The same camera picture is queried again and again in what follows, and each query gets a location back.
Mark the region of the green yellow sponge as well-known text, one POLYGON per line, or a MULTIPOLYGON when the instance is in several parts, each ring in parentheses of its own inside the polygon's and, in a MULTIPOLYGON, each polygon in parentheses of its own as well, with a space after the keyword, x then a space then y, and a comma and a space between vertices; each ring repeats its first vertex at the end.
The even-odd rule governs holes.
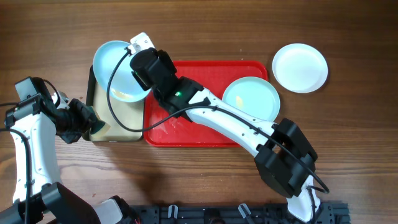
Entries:
POLYGON ((100 118, 93 106, 90 106, 90 111, 95 115, 93 125, 90 128, 90 135, 94 138, 100 138, 110 129, 110 125, 100 118))

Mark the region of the mint green round plate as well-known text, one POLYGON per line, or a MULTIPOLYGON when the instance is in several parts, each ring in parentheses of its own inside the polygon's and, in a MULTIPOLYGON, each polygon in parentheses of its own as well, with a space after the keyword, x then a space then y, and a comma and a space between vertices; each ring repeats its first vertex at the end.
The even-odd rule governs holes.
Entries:
POLYGON ((280 111, 277 90, 265 79, 243 77, 232 82, 224 91, 222 100, 259 119, 275 121, 280 111))

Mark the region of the white round plate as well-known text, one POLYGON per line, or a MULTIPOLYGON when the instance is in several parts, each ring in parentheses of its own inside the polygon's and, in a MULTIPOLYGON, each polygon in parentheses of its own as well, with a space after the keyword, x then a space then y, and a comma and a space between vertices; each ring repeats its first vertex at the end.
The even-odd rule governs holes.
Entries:
POLYGON ((316 48, 294 43, 277 51, 272 60, 272 72, 286 90, 311 93, 326 83, 328 64, 316 48))

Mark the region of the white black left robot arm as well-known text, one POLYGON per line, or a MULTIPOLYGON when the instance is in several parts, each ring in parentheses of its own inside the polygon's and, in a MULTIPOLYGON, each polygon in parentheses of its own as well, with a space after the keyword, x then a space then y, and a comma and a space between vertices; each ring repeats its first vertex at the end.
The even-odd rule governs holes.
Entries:
POLYGON ((61 183, 55 137, 71 144, 103 124, 92 107, 77 99, 56 108, 51 100, 31 98, 9 110, 5 131, 16 147, 17 184, 1 223, 38 223, 45 212, 58 223, 99 223, 94 208, 61 183))

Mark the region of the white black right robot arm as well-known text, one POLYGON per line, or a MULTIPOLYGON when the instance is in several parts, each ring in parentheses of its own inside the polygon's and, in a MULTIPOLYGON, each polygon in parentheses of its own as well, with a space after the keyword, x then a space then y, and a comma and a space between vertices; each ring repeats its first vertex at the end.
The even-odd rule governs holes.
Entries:
POLYGON ((301 222, 315 221, 320 202, 312 184, 318 156, 293 121, 265 121, 226 104, 198 82, 177 77, 163 50, 141 50, 130 66, 138 84, 153 91, 170 117, 209 127, 242 146, 254 157, 261 179, 287 199, 289 213, 301 222))

